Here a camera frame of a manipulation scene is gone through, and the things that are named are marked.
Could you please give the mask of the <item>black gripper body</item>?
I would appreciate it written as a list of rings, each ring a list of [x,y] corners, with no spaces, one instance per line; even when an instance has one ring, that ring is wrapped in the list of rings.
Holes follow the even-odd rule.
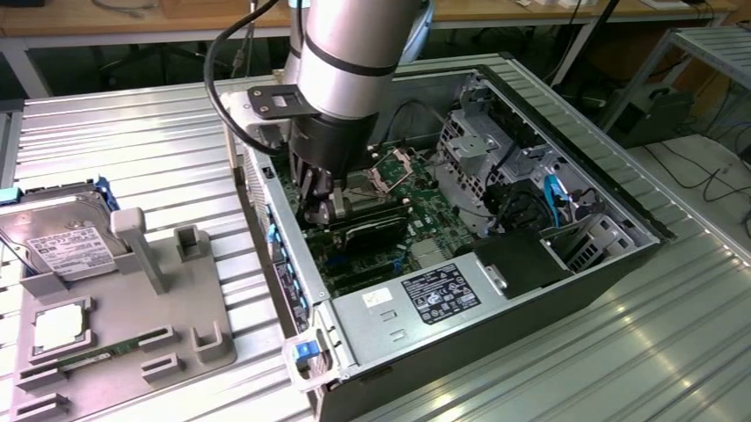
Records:
[[[345,176],[364,156],[377,117],[379,113],[356,120],[325,114],[295,117],[288,148],[296,174],[312,167],[332,176]]]

